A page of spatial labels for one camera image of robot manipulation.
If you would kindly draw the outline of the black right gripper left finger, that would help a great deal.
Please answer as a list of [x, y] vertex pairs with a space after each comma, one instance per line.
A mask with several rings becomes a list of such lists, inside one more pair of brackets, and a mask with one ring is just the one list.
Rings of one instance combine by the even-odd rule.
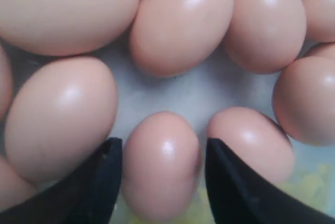
[[66, 178], [1, 213], [1, 223], [109, 223], [121, 185], [122, 140], [104, 141]]

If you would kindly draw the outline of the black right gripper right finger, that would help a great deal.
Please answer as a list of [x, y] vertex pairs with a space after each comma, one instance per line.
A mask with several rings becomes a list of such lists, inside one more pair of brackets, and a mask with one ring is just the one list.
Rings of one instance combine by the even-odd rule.
[[205, 181], [215, 223], [334, 224], [265, 180], [220, 139], [207, 140]]

